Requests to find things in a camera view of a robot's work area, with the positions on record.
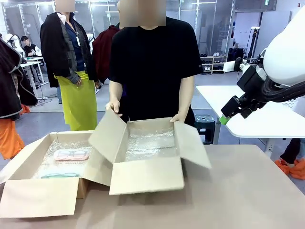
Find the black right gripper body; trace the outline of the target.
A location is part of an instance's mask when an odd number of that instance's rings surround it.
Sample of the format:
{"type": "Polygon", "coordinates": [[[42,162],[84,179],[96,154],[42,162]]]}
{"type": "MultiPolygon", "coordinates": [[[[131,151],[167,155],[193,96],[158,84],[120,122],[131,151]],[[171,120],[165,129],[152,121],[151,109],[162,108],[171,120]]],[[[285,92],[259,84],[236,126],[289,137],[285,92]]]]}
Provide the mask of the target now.
{"type": "Polygon", "coordinates": [[[264,80],[256,71],[256,65],[242,63],[236,70],[242,71],[242,76],[237,86],[243,91],[243,95],[234,95],[221,109],[223,116],[227,119],[240,114],[246,119],[251,113],[265,106],[265,99],[261,89],[264,80]]]}

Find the person's right hand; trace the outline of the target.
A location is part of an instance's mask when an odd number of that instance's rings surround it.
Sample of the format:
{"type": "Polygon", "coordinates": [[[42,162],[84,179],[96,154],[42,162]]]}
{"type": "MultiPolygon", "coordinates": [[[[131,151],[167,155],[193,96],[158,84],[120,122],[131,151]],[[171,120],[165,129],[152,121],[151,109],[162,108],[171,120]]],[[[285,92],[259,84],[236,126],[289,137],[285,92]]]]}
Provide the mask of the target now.
{"type": "Polygon", "coordinates": [[[105,106],[106,111],[113,110],[116,115],[121,117],[122,114],[119,112],[119,108],[120,108],[120,102],[117,99],[109,101],[105,106]]]}

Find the person's left hand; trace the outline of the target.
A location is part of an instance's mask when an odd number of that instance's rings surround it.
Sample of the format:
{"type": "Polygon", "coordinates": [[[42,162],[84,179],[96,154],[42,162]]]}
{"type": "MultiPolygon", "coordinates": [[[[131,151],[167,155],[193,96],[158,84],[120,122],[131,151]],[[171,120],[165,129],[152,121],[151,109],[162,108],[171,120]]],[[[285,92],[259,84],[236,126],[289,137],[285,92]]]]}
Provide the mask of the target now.
{"type": "Polygon", "coordinates": [[[184,123],[185,122],[185,120],[186,120],[186,114],[182,114],[182,113],[178,113],[178,114],[176,114],[174,117],[172,117],[171,119],[170,119],[170,122],[177,122],[177,121],[179,121],[179,122],[182,122],[182,123],[184,123]]]}

